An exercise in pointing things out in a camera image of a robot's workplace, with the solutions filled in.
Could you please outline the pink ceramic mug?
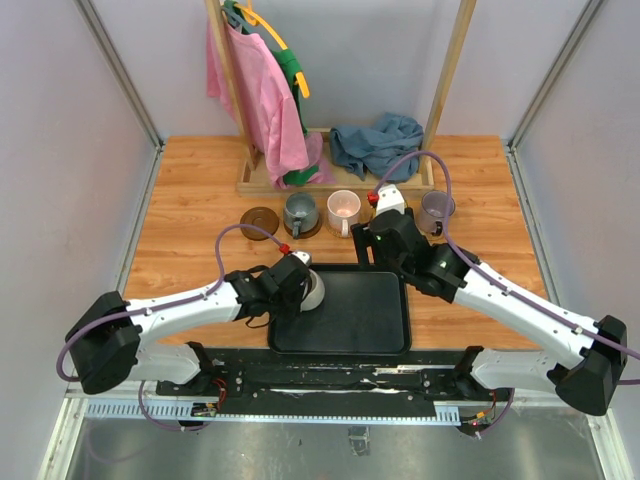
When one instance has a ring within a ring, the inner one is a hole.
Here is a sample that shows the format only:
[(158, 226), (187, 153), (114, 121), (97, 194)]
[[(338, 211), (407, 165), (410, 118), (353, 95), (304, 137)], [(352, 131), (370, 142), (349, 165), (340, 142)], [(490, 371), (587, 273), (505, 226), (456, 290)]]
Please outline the pink ceramic mug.
[(327, 200), (327, 219), (329, 217), (357, 217), (360, 219), (361, 200), (350, 190), (333, 192)]

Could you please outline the white ceramic mug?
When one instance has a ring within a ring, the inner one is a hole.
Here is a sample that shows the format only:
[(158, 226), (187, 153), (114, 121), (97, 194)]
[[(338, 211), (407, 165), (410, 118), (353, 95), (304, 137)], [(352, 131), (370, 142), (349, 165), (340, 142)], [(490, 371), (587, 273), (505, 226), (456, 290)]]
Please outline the white ceramic mug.
[(310, 283), (303, 295), (300, 310), (306, 312), (316, 309), (323, 302), (324, 296), (325, 286), (322, 278), (314, 270), (310, 270)]

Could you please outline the purple glass cup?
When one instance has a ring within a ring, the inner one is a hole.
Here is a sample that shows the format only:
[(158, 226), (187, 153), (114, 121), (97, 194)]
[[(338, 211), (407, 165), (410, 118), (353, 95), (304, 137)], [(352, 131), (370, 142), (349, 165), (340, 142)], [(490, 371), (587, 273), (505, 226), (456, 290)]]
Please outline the purple glass cup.
[(421, 230), (444, 230), (446, 215), (452, 215), (454, 212), (455, 202), (448, 199), (447, 193), (433, 190), (422, 197), (416, 224)]

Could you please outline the grey ceramic mug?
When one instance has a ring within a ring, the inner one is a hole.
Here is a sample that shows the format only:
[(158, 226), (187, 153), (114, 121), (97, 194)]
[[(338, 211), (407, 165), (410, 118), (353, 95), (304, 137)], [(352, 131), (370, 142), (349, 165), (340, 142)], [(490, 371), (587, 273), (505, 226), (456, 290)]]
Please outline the grey ceramic mug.
[(297, 237), (301, 232), (313, 228), (319, 219), (319, 211), (314, 198), (307, 193), (290, 195), (283, 208), (283, 222)]

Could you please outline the woven rattan coaster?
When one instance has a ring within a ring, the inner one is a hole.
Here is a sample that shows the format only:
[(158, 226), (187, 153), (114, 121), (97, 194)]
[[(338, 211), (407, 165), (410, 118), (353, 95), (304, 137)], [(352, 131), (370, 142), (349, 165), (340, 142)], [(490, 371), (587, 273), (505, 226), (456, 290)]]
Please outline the woven rattan coaster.
[(347, 239), (352, 236), (352, 228), (359, 223), (357, 217), (329, 217), (327, 219), (328, 231), (337, 238)]

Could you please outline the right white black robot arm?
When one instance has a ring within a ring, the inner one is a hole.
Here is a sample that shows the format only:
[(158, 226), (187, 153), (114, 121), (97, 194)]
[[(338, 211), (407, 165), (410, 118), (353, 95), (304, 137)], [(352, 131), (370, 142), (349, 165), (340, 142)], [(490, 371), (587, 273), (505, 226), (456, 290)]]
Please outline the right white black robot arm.
[(397, 210), (352, 226), (357, 258), (386, 268), (420, 293), (484, 314), (535, 349), (469, 347), (453, 375), (455, 392), (474, 400), (487, 389), (556, 394), (588, 415), (609, 409), (627, 364), (627, 327), (559, 307), (507, 280), (453, 241), (432, 244), (414, 218)]

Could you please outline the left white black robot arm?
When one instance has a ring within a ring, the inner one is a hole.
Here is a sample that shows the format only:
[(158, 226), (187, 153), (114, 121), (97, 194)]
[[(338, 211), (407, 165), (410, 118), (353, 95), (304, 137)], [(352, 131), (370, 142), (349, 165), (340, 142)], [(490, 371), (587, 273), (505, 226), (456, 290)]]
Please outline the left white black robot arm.
[(236, 270), (215, 283), (164, 297), (124, 300), (117, 291), (98, 297), (65, 337), (84, 393), (105, 393), (125, 381), (169, 381), (190, 394), (207, 393), (214, 371), (199, 347), (162, 344), (197, 327), (252, 319), (295, 319), (317, 308), (325, 286), (308, 253), (295, 251), (271, 267)]

